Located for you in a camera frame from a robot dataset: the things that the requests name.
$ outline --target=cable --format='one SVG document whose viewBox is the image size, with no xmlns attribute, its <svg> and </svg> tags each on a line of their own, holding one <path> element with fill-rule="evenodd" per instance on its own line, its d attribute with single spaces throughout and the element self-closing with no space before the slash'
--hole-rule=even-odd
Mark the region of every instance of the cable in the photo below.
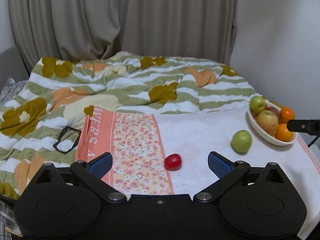
<svg viewBox="0 0 320 240">
<path fill-rule="evenodd" d="M 311 145 L 313 145 L 313 144 L 316 142 L 316 140 L 319 139 L 319 137 L 320 137 L 320 134 L 317 135 L 317 136 L 312 140 L 312 142 L 309 143 L 308 147 L 310 147 Z"/>
</svg>

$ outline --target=red tomato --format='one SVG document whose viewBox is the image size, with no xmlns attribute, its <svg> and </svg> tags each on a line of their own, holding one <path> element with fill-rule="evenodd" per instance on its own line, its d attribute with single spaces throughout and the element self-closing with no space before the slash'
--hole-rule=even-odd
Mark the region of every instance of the red tomato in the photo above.
<svg viewBox="0 0 320 240">
<path fill-rule="evenodd" d="M 177 171 L 181 168 L 182 160 L 179 154 L 174 153 L 166 157 L 164 160 L 164 167 L 168 171 Z"/>
</svg>

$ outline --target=gray pillow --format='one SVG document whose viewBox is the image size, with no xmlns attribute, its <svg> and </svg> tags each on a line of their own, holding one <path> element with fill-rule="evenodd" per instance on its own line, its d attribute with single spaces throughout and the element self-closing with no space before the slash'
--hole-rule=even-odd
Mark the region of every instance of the gray pillow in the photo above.
<svg viewBox="0 0 320 240">
<path fill-rule="evenodd" d="M 21 89 L 23 89 L 26 83 L 26 80 L 15 82 L 14 79 L 9 76 L 0 94 L 0 106 L 17 95 L 21 91 Z"/>
</svg>

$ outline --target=fruit bowl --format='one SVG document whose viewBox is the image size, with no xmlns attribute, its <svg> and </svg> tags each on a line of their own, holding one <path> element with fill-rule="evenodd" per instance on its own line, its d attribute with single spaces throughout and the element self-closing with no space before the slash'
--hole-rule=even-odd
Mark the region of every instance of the fruit bowl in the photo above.
<svg viewBox="0 0 320 240">
<path fill-rule="evenodd" d="M 278 111 L 281 110 L 280 107 L 276 106 L 275 104 L 273 103 L 270 103 L 268 100 L 265 100 L 264 101 L 267 105 L 267 107 L 274 107 L 275 109 L 277 109 Z M 258 125 L 258 123 L 256 122 L 256 120 L 253 118 L 252 114 L 251 114 L 251 111 L 250 111 L 250 106 L 248 106 L 248 115 L 249 115 L 249 122 L 251 124 L 251 126 L 253 127 L 253 129 L 257 132 L 258 135 L 260 135 L 263 139 L 265 139 L 267 142 L 273 144 L 273 145 L 278 145 L 278 146 L 286 146 L 286 145 L 290 145 L 290 144 L 293 144 L 295 142 L 295 140 L 297 139 L 297 133 L 294 132 L 293 133 L 293 136 L 292 136 L 292 139 L 290 142 L 283 142 L 283 141 L 280 141 L 274 137 L 272 137 L 270 134 L 268 134 L 267 132 L 265 132 L 261 127 L 260 125 Z"/>
</svg>

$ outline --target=beige curtain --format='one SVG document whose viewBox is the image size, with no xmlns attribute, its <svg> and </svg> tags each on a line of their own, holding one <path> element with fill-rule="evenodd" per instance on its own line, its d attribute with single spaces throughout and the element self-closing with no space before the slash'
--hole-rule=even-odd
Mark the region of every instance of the beige curtain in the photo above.
<svg viewBox="0 0 320 240">
<path fill-rule="evenodd" d="M 141 55 L 230 61 L 236 0 L 9 0 L 28 69 L 40 57 Z"/>
</svg>

